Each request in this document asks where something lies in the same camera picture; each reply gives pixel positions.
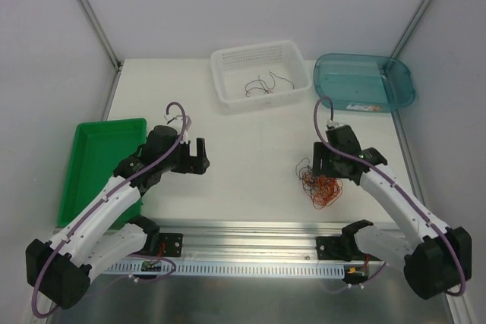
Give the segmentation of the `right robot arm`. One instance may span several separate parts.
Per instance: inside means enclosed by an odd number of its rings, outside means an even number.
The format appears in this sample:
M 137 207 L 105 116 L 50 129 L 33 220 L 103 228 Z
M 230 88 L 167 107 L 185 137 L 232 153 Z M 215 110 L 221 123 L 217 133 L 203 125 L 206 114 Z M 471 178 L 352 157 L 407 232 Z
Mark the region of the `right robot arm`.
M 375 149 L 362 149 L 348 125 L 329 127 L 314 143 L 312 173 L 346 179 L 373 197 L 404 237 L 381 231 L 366 219 L 342 229 L 335 257 L 356 260 L 369 254 L 402 271 L 422 299 L 438 294 L 460 297 L 472 277 L 472 238 L 451 228 L 399 182 L 387 160 Z

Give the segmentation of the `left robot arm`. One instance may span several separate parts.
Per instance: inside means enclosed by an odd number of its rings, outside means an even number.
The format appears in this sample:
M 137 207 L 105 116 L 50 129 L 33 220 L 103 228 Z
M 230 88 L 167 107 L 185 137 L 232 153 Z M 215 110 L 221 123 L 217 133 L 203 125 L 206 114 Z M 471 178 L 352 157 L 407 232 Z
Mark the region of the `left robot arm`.
M 73 307 L 92 282 L 126 256 L 160 257 L 159 226 L 136 215 L 115 234 L 106 231 L 166 172 L 202 175 L 210 166 L 205 140 L 196 139 L 197 152 L 184 127 L 158 125 L 114 169 L 106 185 L 82 212 L 47 241 L 33 240 L 25 251 L 27 282 L 33 287 L 31 307 L 43 294 L 57 307 Z

